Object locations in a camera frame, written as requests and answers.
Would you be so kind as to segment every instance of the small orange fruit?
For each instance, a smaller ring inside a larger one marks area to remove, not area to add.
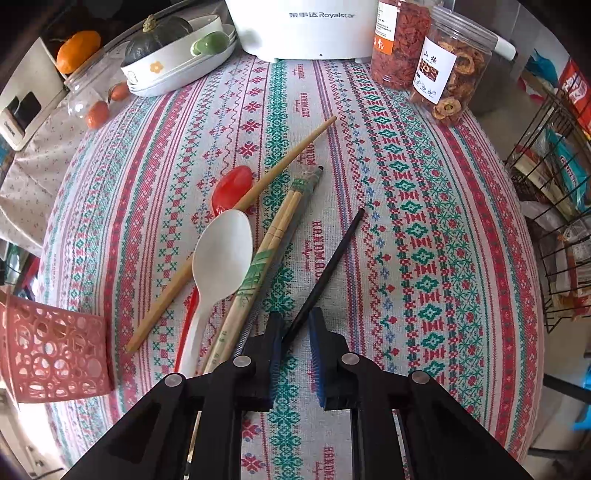
[[[109,91],[109,99],[114,102],[125,100],[129,96],[129,87],[127,82],[121,82],[113,85]]]
[[[86,114],[86,125],[88,128],[100,128],[109,119],[109,106],[107,102],[99,100],[90,107]]]

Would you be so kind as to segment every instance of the black chopstick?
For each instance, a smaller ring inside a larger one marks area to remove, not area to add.
[[[355,230],[357,230],[357,226],[361,223],[364,214],[365,210],[360,208],[357,212],[357,215],[355,215],[355,218],[351,222],[351,225],[349,225],[349,228],[347,228],[347,231],[345,232],[343,239],[340,241],[339,246],[336,248],[335,253],[333,253],[332,257],[330,257],[330,260],[324,268],[322,275],[320,275],[318,282],[316,282],[316,285],[314,285],[314,288],[312,288],[310,295],[308,295],[308,298],[302,305],[302,308],[295,316],[294,321],[287,329],[285,335],[283,336],[283,340],[281,341],[283,353],[287,352],[291,343],[296,338],[298,332],[306,323],[310,310],[314,307],[314,305],[316,305],[316,302],[318,301],[318,299],[322,295],[322,292],[324,292],[324,289],[328,285],[328,282],[333,272],[335,271],[337,265],[339,264],[341,257],[343,256],[345,250],[347,250],[347,247],[351,243],[351,239],[355,234]]]

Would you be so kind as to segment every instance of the squash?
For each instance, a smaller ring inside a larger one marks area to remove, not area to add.
[[[72,73],[100,48],[100,35],[92,30],[73,34],[57,52],[56,67],[61,73]]]
[[[156,23],[153,15],[144,22],[144,27],[131,39],[125,49],[125,59],[122,67],[141,60],[169,43],[190,34],[193,27],[180,17],[167,17]]]

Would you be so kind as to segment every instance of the jar lid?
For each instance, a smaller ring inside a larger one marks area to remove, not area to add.
[[[463,15],[452,12],[447,8],[433,7],[431,17],[435,22],[455,30],[458,34],[479,43],[490,51],[496,47],[499,38],[496,34]]]

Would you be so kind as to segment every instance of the table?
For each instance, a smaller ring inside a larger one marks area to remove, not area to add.
[[[70,163],[44,241],[41,301],[106,317],[116,390],[48,404],[66,463],[171,372],[191,285],[136,355],[124,345],[212,220],[216,182],[242,164],[260,176],[332,114],[336,124],[249,212],[258,244],[290,178],[324,165],[265,309],[293,318],[365,206],[319,303],[328,327],[384,369],[426,370],[523,457],[543,371],[537,270],[511,182],[474,117],[435,125],[406,93],[374,84],[368,64],[238,53],[180,90],[136,99],[88,132]],[[216,306],[208,342],[228,306]],[[273,411],[245,420],[245,478],[350,478],[348,413],[321,411],[310,373],[305,334]]]

